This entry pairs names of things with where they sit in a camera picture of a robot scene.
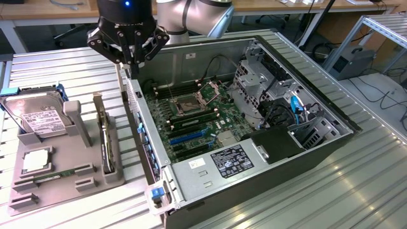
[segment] hard drive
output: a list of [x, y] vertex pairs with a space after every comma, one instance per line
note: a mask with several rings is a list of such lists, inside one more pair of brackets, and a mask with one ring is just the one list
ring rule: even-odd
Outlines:
[[67, 133], [72, 120], [64, 115], [65, 96], [61, 84], [39, 88], [3, 88], [0, 108], [5, 111], [24, 133], [41, 138]]

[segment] sticker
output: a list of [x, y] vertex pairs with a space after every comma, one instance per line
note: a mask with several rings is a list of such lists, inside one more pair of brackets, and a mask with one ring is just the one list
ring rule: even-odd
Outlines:
[[198, 119], [194, 120], [194, 121], [191, 121], [191, 122], [188, 122], [188, 123], [184, 123], [183, 126], [187, 126], [187, 125], [191, 125], [191, 124], [195, 124], [195, 123], [199, 123], [199, 120], [198, 120]]
[[23, 119], [28, 123], [32, 131], [39, 135], [65, 129], [56, 110], [23, 114]]
[[48, 180], [55, 180], [55, 179], [59, 179], [59, 178], [61, 178], [61, 176], [56, 175], [53, 177], [48, 177], [48, 178], [40, 179], [40, 180], [36, 180], [35, 183], [39, 184], [39, 183], [43, 183], [43, 182], [45, 182]]
[[199, 166], [204, 166], [204, 160], [203, 160], [203, 158], [199, 158], [199, 159], [196, 159], [196, 160], [194, 160], [194, 161], [190, 161], [190, 167], [191, 167], [191, 169], [195, 169], [195, 168], [198, 168]]
[[192, 59], [196, 57], [196, 53], [190, 53], [186, 55], [186, 59]]
[[242, 173], [255, 167], [240, 145], [211, 154], [223, 178]]

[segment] white label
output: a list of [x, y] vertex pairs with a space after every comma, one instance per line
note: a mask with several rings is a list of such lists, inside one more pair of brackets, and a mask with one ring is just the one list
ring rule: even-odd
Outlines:
[[41, 179], [41, 180], [36, 180], [35, 183], [43, 183], [43, 182], [45, 182], [48, 180], [55, 180], [55, 179], [59, 179], [59, 178], [61, 178], [61, 176], [56, 175], [53, 177], [48, 177], [48, 178]]
[[204, 160], [203, 160], [203, 158], [199, 158], [199, 159], [196, 159], [196, 160], [194, 160], [194, 161], [190, 161], [190, 167], [191, 167], [191, 169], [195, 169], [195, 168], [198, 168], [199, 166], [204, 166]]
[[194, 121], [191, 121], [191, 122], [188, 122], [188, 123], [184, 123], [184, 124], [183, 124], [183, 126], [187, 126], [187, 125], [195, 124], [195, 123], [198, 123], [198, 122], [199, 122], [199, 120], [194, 120]]
[[186, 59], [192, 59], [196, 57], [196, 53], [190, 53], [186, 55]]
[[65, 129], [56, 110], [23, 114], [23, 119], [27, 121], [32, 131], [39, 135]]

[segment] circuit board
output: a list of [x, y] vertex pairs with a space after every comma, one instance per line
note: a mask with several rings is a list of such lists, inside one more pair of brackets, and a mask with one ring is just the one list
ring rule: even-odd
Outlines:
[[146, 95], [164, 148], [174, 163], [240, 141], [242, 136], [252, 132], [227, 88], [216, 83], [211, 81], [211, 86], [203, 86], [198, 93], [164, 99], [158, 99], [152, 94]]

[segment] gray equipment box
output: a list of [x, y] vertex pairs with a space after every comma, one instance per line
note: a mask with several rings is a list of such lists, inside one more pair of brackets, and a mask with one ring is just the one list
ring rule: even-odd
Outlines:
[[368, 68], [375, 55], [376, 53], [374, 50], [368, 50], [360, 45], [347, 47], [330, 70], [330, 74], [336, 80], [346, 80], [358, 77], [362, 71]]
[[[214, 88], [220, 94], [211, 105], [218, 108], [202, 111], [194, 120], [179, 110], [188, 103], [203, 109], [194, 100], [198, 92], [204, 95], [211, 90], [199, 89], [206, 73], [203, 63], [220, 54], [222, 67], [210, 67], [206, 79], [216, 75], [211, 81], [218, 82], [219, 87]], [[152, 80], [152, 89], [147, 90]], [[139, 127], [136, 146], [150, 184], [150, 212], [163, 215], [167, 229], [194, 226], [312, 169], [362, 130], [259, 36], [162, 49], [127, 87]], [[186, 91], [192, 91], [188, 103], [182, 95], [183, 104], [167, 109], [162, 104], [180, 101]], [[234, 115], [231, 120], [234, 109], [239, 109], [239, 117]], [[172, 126], [166, 126], [162, 121], [174, 111], [180, 116], [170, 118], [167, 123]], [[276, 122], [283, 115], [286, 121]], [[194, 135], [184, 134], [183, 140], [194, 138], [190, 142], [200, 143], [214, 135], [215, 139], [202, 151], [187, 141], [187, 150], [178, 157], [174, 146], [180, 139], [172, 140], [171, 131], [176, 125], [186, 130], [180, 123], [203, 129]], [[243, 135], [243, 129], [236, 127], [246, 125], [250, 128]]]

